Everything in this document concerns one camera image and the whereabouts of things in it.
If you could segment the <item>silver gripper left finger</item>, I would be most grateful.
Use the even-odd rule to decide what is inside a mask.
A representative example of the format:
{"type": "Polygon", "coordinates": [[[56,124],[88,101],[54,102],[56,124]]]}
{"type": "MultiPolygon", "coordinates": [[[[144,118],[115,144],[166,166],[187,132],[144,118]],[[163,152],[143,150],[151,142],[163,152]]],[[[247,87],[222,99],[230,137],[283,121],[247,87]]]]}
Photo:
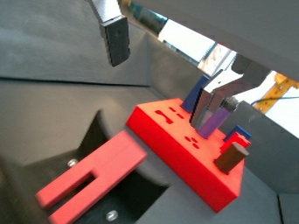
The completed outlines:
{"type": "Polygon", "coordinates": [[[130,57],[127,17],[122,14],[118,0],[87,0],[99,22],[106,42],[108,63],[119,66],[130,57]]]}

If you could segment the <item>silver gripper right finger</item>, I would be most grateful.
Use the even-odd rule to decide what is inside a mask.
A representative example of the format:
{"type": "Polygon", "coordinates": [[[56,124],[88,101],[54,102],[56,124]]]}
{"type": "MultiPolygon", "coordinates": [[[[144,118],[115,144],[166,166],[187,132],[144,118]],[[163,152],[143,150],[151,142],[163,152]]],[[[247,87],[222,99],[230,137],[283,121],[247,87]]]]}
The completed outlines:
{"type": "Polygon", "coordinates": [[[195,129],[198,129],[217,113],[222,102],[234,95],[257,88],[271,72],[266,66],[239,53],[233,62],[231,70],[239,75],[238,79],[227,84],[221,84],[225,78],[225,73],[221,73],[210,84],[200,89],[191,112],[191,126],[195,129]]]}

